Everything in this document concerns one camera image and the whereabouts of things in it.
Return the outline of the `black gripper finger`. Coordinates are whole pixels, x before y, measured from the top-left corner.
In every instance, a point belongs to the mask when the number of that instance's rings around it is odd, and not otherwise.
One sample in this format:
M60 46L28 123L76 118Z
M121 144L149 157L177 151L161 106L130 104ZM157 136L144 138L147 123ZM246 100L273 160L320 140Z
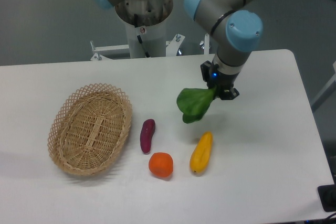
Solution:
M230 87L229 89L225 89L224 87L220 87L217 91L217 97L221 100L233 100L239 96L239 92L236 88Z
M205 62L202 63L201 66L200 66L203 81L206 82L206 85L207 85L207 87L208 87L209 89L212 87L212 86L209 84L209 80L210 80L209 70L210 70L210 67L211 67L211 62L210 62L210 61L205 61Z

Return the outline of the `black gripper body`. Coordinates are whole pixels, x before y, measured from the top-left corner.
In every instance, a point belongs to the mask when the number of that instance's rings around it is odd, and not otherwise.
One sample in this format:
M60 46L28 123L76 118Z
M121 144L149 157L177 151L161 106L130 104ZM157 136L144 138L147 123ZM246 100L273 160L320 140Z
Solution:
M229 90L234 86L238 74L225 74L220 72L219 65L212 62L209 69L208 88L216 87L219 90Z

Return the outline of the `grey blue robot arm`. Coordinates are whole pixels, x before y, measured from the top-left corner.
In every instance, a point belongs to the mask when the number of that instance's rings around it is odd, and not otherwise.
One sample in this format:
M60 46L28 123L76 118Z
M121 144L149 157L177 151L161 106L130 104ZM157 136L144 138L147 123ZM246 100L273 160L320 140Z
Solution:
M127 30L132 58L166 56L165 21L173 0L95 0L104 9L114 8ZM218 43L212 61L201 65L203 80L215 88L215 97L238 96L234 81L263 33L263 23L244 9L253 0L184 0L188 16Z

